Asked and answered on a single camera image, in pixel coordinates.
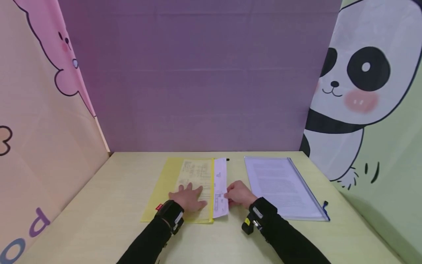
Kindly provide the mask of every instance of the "yellow plastic folder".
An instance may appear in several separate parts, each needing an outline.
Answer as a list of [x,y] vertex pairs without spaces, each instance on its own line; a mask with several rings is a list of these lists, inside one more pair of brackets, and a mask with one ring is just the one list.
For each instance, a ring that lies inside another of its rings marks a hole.
[[208,204],[199,212],[184,213],[185,222],[212,223],[214,204],[214,159],[168,158],[160,177],[155,184],[141,222],[151,222],[157,213],[157,206],[168,200],[168,193],[178,190],[179,185],[186,187],[192,182],[193,189],[202,185],[199,200]]

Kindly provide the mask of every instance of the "bear eye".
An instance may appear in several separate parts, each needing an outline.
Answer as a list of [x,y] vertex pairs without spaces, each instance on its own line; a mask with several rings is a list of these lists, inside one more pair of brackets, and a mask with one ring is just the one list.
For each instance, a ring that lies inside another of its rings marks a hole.
[[334,48],[328,48],[327,56],[325,57],[324,65],[322,66],[320,78],[329,73],[337,61],[337,51]]
[[373,92],[383,87],[390,78],[390,64],[376,47],[365,47],[355,52],[347,64],[347,75],[359,89]]

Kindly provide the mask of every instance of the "wrist-worn device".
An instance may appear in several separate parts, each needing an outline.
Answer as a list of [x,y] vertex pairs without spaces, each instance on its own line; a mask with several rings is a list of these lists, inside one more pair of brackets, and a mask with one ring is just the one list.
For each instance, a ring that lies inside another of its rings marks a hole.
[[249,214],[242,224],[242,230],[247,235],[250,235],[254,231],[254,226],[256,226],[256,228],[261,232],[265,227],[267,217],[276,214],[277,208],[265,198],[261,197],[249,207]]
[[170,232],[175,235],[183,224],[183,208],[173,200],[165,202],[154,218],[164,219],[170,225]]

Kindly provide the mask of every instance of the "person's left hand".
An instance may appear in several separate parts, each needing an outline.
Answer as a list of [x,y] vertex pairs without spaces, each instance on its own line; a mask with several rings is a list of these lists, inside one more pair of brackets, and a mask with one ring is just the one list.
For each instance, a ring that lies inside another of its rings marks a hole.
[[207,205],[207,201],[198,201],[199,195],[202,192],[202,186],[198,189],[192,190],[192,183],[190,182],[186,189],[183,185],[179,186],[177,193],[168,193],[170,200],[178,203],[185,212],[196,212]]

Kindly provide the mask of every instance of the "pink wall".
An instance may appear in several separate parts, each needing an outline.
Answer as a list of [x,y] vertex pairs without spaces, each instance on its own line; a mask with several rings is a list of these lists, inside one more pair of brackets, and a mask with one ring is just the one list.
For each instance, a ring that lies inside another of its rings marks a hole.
[[57,1],[36,2],[0,1],[2,264],[15,262],[108,158]]

